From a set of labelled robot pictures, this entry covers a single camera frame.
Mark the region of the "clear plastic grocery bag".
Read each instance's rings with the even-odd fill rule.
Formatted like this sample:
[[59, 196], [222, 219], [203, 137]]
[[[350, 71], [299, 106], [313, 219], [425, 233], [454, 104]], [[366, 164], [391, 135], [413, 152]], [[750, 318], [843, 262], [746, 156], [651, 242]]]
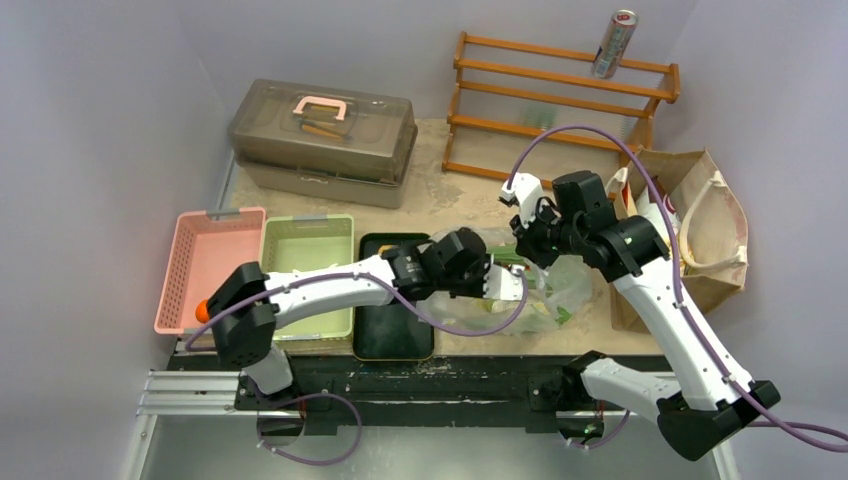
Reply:
[[[507, 227], [473, 229], [489, 247], [515, 245]], [[593, 296], [588, 266], [578, 256], [561, 256], [545, 274], [522, 258], [529, 299], [518, 317], [504, 328], [504, 335], [548, 333], [563, 327]], [[516, 301], [457, 297], [437, 292], [417, 308], [437, 322], [454, 329], [480, 331], [503, 324], [518, 306]]]

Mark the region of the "small orange pumpkin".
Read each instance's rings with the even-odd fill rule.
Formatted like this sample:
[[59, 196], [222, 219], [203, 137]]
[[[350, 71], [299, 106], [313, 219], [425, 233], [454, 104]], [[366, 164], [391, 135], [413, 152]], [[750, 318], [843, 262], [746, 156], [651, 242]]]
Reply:
[[204, 299], [198, 303], [194, 310], [194, 316], [200, 324], [206, 324], [210, 320], [207, 299]]

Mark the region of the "brown bread piece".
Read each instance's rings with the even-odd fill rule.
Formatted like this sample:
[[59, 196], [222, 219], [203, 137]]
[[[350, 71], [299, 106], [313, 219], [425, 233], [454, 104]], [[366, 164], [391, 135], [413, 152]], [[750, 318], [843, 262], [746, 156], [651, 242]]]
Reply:
[[380, 255], [381, 257], [391, 258], [391, 257], [397, 256], [399, 251], [400, 251], [399, 245], [382, 245], [378, 249], [377, 254]]

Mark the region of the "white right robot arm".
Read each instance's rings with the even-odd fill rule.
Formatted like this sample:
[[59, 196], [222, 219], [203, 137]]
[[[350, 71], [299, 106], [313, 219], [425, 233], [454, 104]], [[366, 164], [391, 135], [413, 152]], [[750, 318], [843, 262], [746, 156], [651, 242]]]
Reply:
[[526, 173], [504, 182], [500, 201], [518, 209], [510, 221], [517, 253], [541, 271], [567, 255], [598, 270], [648, 327], [675, 374], [665, 381], [590, 351], [564, 366], [557, 403], [605, 401], [635, 412], [695, 461], [750, 425], [758, 406], [779, 402], [775, 385], [753, 379], [709, 328], [649, 220], [618, 218], [590, 171], [563, 175], [552, 188], [546, 197], [541, 181]]

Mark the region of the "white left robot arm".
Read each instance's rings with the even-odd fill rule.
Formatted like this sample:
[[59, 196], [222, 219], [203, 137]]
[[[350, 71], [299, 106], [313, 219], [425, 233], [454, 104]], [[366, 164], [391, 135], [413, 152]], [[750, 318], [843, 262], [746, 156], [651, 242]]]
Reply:
[[264, 401], [284, 409], [297, 399], [298, 382], [273, 345], [277, 330], [347, 308], [415, 305], [436, 292], [494, 299], [508, 279], [479, 235], [461, 228], [438, 241], [401, 241], [356, 263], [308, 272], [271, 274], [247, 262], [207, 299], [205, 312], [219, 363], [245, 372]]

